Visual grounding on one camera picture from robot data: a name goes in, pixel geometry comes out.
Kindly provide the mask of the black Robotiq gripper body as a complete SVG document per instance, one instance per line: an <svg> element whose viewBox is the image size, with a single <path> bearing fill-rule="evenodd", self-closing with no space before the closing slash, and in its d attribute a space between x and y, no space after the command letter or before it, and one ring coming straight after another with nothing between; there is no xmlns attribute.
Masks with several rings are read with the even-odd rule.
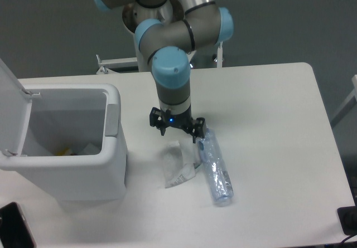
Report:
<svg viewBox="0 0 357 248"><path fill-rule="evenodd" d="M172 127L176 129L181 129L185 133L191 133L193 131L193 118L191 115L191 107L181 114L172 114L170 111L161 110L160 113L160 125L158 129L161 133L165 132L166 128Z"/></svg>

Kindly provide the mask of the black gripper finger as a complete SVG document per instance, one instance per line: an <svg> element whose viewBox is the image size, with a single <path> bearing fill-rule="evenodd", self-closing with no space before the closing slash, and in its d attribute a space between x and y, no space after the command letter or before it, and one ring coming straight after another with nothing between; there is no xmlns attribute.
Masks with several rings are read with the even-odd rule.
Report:
<svg viewBox="0 0 357 248"><path fill-rule="evenodd" d="M165 135L166 128L168 127L161 109L153 107L149 114L149 124L151 127L157 128L161 135Z"/></svg>
<svg viewBox="0 0 357 248"><path fill-rule="evenodd" d="M188 134L192 136L193 143L196 143L197 138L205 138L206 131L205 118L196 118L189 122Z"/></svg>

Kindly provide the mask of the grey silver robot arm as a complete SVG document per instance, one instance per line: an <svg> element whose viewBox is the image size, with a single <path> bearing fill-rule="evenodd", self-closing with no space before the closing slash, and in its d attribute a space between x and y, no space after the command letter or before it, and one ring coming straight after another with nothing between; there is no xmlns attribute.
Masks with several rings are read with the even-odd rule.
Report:
<svg viewBox="0 0 357 248"><path fill-rule="evenodd" d="M169 127L183 130L194 139L204 138L204 118L191 115L188 53L230 39L233 18L215 0L181 0L182 18L174 18L172 0L94 0L100 9L132 7L133 35L138 61L156 83L159 107L149 123L161 133Z"/></svg>

